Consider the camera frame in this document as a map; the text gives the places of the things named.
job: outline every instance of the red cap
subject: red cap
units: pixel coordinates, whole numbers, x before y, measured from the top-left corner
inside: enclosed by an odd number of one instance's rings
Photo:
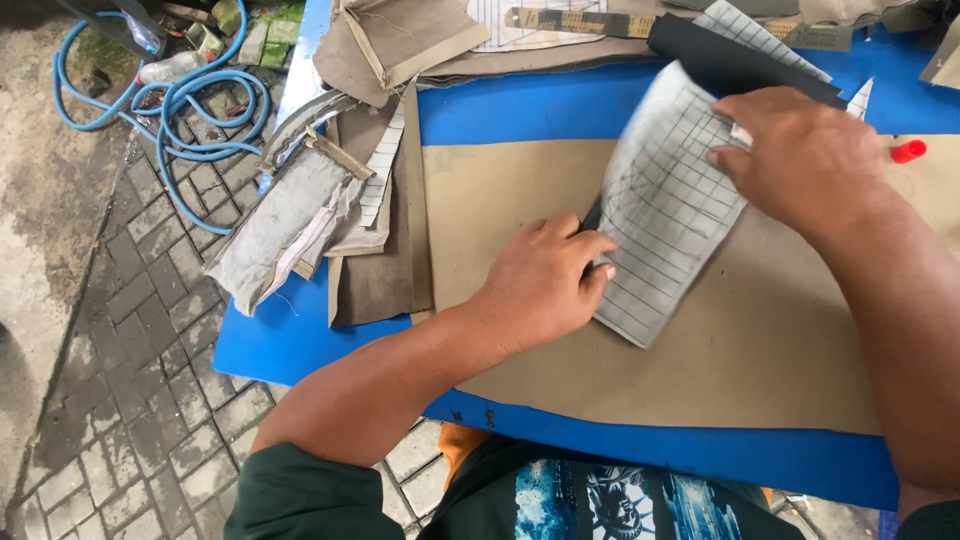
[[[896,148],[890,149],[890,157],[897,163],[907,163],[926,154],[926,143],[914,139]]]

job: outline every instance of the clear plastic bottle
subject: clear plastic bottle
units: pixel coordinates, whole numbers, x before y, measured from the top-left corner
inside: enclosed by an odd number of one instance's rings
[[[143,66],[137,75],[137,80],[142,85],[151,83],[175,83],[183,78],[184,75],[197,69],[202,65],[207,65],[208,60],[197,51],[183,51],[164,61],[155,61]]]
[[[137,22],[135,18],[131,17],[129,13],[122,10],[120,13],[123,14],[123,18],[127,19],[127,27],[130,28],[130,32],[133,34],[133,40],[136,41],[136,44],[152,53],[156,53],[157,49],[160,47],[160,38],[157,37],[153,32],[144,28],[144,26]]]

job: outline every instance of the graphic t-shirt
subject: graphic t-shirt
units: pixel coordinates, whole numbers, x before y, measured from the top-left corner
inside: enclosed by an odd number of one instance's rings
[[[958,537],[960,525],[951,516],[960,516],[960,503],[945,504],[932,513],[928,510],[939,505],[915,513],[898,537]],[[403,538],[403,529],[383,514],[382,505],[377,471],[327,461],[282,444],[247,458],[224,536]],[[922,519],[915,521],[917,515]],[[495,436],[457,470],[418,538],[803,540],[804,536],[770,513],[756,486]]]

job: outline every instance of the blue air hose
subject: blue air hose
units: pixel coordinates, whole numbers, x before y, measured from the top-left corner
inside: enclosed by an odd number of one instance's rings
[[[270,113],[270,92],[259,79],[245,71],[240,71],[237,69],[222,69],[219,71],[213,71],[227,63],[227,61],[229,61],[229,59],[240,50],[240,46],[243,44],[243,38],[247,33],[247,10],[244,7],[243,0],[236,0],[236,2],[238,8],[240,9],[240,29],[237,33],[236,39],[233,41],[233,44],[219,59],[212,61],[207,65],[198,67],[175,83],[152,83],[143,86],[139,89],[139,91],[137,91],[137,89],[140,87],[140,84],[137,81],[134,81],[130,84],[130,86],[127,87],[126,90],[124,90],[123,95],[120,96],[116,103],[113,103],[112,105],[108,105],[81,94],[76,88],[73,87],[73,85],[70,84],[69,79],[66,77],[67,52],[70,50],[70,45],[77,37],[77,34],[79,34],[80,31],[86,27],[86,21],[81,21],[77,24],[77,26],[73,27],[70,33],[67,34],[66,38],[63,40],[63,45],[60,47],[60,51],[54,55],[54,102],[57,105],[57,111],[60,113],[63,121],[66,122],[70,127],[82,132],[90,132],[103,127],[113,118],[114,115],[120,116],[124,120],[127,120],[133,124],[136,129],[140,130],[142,134],[144,134],[154,143],[156,147],[156,162],[159,163],[160,168],[160,178],[163,180],[163,184],[166,185],[167,192],[170,193],[170,197],[173,198],[177,207],[183,212],[184,215],[187,216],[187,218],[190,219],[190,221],[196,223],[202,229],[216,234],[227,234],[230,232],[230,229],[224,229],[222,227],[205,223],[203,220],[197,217],[197,215],[193,213],[193,210],[191,210],[183,202],[182,197],[180,197],[180,193],[177,191],[176,185],[170,178],[166,154],[171,154],[178,158],[183,158],[190,161],[222,160],[236,154],[241,150],[252,152],[258,156],[260,155],[260,149],[251,145],[250,141],[260,133],[263,125],[267,122],[267,116]],[[102,17],[123,17],[123,14],[120,12],[98,12],[97,15]],[[141,61],[139,67],[137,67],[137,71],[139,71],[143,65],[144,62]],[[230,120],[217,119],[215,116],[204,110],[200,103],[198,103],[193,97],[193,94],[199,92],[204,87],[213,85],[215,83],[221,83],[223,81],[239,83],[247,91],[247,95],[249,97],[247,110],[240,116]],[[174,129],[172,122],[176,117],[177,112],[186,104],[189,104],[196,109],[197,112],[199,112],[200,115],[203,116],[208,122],[220,128],[238,128],[249,122],[253,116],[253,111],[256,109],[257,99],[256,92],[253,89],[253,86],[251,86],[251,83],[260,88],[263,96],[263,107],[260,108],[260,115],[253,124],[253,129],[240,141],[218,142],[216,144],[187,144],[186,142],[180,140],[177,135],[177,130]],[[66,90],[73,94],[77,99],[98,109],[104,110],[104,113],[86,124],[75,122],[67,114],[66,109],[63,106],[63,96],[60,90],[61,87],[66,88]],[[149,92],[157,89],[166,90],[166,95],[163,96],[159,107],[156,109],[141,109],[139,107],[140,102],[143,101]],[[130,101],[130,107],[133,113],[141,116],[160,117],[159,129],[157,130],[156,135],[150,133],[150,130],[148,130],[143,124],[137,122],[135,118],[122,110],[127,105],[128,101]],[[169,139],[169,142],[174,146],[180,147],[180,150],[168,144],[167,139]]]

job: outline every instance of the blue table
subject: blue table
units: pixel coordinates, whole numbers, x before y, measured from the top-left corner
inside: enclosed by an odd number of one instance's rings
[[[329,0],[307,0],[280,120],[319,91],[310,57],[328,25]],[[960,92],[921,83],[931,52],[910,35],[862,33],[849,54],[801,51],[851,97],[876,77],[867,121],[883,134],[960,133]],[[617,138],[661,63],[621,64],[552,75],[514,75],[420,95],[423,145],[559,138]],[[590,104],[590,114],[582,105]],[[510,115],[503,115],[509,107]],[[244,317],[231,305],[213,365],[219,371],[292,385],[361,345],[410,326],[410,317],[327,327],[326,268],[312,282],[291,276]],[[632,461],[736,479],[833,501],[895,510],[897,479],[880,437],[827,430],[658,428],[585,422],[457,390],[425,416]]]

